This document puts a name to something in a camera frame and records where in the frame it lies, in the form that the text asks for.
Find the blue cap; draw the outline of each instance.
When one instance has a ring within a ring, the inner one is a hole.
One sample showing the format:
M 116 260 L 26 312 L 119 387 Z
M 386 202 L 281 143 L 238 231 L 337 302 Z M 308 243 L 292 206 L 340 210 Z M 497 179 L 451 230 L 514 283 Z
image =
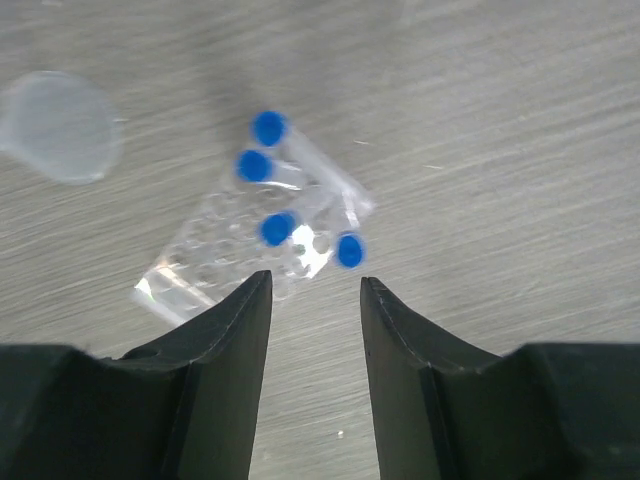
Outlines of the blue cap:
M 295 226 L 296 219 L 291 213 L 276 213 L 262 222 L 260 235 L 268 246 L 277 247 L 289 238 Z
M 265 147 L 276 145 L 286 130 L 287 119 L 280 112 L 262 112 L 253 120 L 253 136 Z
M 355 233 L 343 233 L 338 240 L 338 263 L 355 268 L 364 259 L 364 242 Z
M 273 162 L 257 150 L 245 150 L 238 156 L 236 173 L 246 182 L 264 182 L 273 173 Z

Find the blue circle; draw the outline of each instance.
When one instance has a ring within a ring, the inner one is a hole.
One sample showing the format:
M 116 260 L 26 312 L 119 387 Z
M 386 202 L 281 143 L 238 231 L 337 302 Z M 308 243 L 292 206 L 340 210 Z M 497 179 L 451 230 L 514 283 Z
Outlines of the blue circle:
M 296 219 L 289 212 L 280 212 L 268 217 L 260 226 L 260 235 L 270 247 L 281 245 L 293 233 Z
M 257 150 L 245 150 L 238 157 L 237 174 L 246 182 L 264 182 L 273 173 L 273 162 Z
M 265 147 L 276 145 L 287 130 L 287 120 L 279 112 L 266 111 L 253 120 L 253 136 Z
M 345 268 L 355 268 L 364 259 L 364 243 L 355 233 L 345 233 L 338 240 L 338 262 Z

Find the transparent tray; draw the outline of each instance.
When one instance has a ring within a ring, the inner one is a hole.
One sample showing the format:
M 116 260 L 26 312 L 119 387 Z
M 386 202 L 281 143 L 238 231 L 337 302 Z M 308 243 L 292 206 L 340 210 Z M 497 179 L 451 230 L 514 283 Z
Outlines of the transparent tray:
M 134 288 L 134 299 L 180 325 L 215 305 L 257 270 L 271 270 L 274 303 L 335 258 L 365 258 L 360 225 L 368 192 L 277 112 L 252 139 Z

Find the wood grain surface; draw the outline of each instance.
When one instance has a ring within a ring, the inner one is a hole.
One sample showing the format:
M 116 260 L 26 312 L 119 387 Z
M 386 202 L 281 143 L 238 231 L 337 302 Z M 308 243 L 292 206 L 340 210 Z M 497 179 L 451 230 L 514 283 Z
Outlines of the wood grain surface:
M 132 286 L 265 106 L 374 194 L 369 260 L 275 312 L 251 478 L 378 477 L 358 290 L 496 353 L 640 340 L 637 0 L 0 0 L 0 82 L 83 75 L 125 154 L 56 185 L 0 163 L 0 338 L 117 355 Z

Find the round transparent lid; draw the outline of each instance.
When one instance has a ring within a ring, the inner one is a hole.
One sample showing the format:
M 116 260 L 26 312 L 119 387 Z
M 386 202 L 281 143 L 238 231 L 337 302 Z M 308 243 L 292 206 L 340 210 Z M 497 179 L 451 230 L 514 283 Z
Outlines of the round transparent lid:
M 6 94 L 0 147 L 67 184 L 103 178 L 120 157 L 120 129 L 105 93 L 62 72 L 34 72 Z

